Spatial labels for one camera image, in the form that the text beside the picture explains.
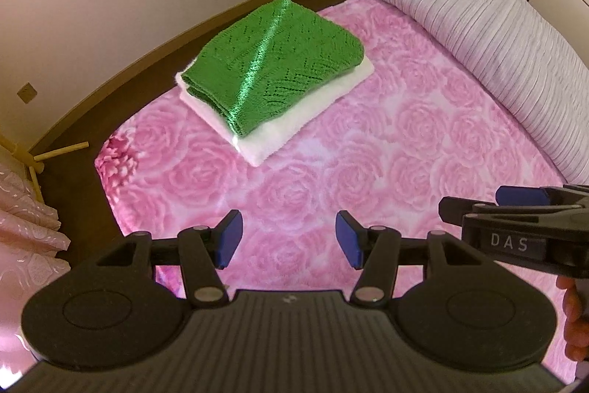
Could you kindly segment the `person right hand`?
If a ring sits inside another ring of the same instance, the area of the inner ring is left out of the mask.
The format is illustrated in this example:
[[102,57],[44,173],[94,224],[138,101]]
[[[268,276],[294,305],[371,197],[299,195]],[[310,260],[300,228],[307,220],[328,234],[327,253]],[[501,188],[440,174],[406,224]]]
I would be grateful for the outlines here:
[[564,291],[562,309],[566,317],[563,330],[565,355],[572,361],[584,361],[588,358],[588,321],[582,318],[584,309],[575,280],[558,276],[556,286]]

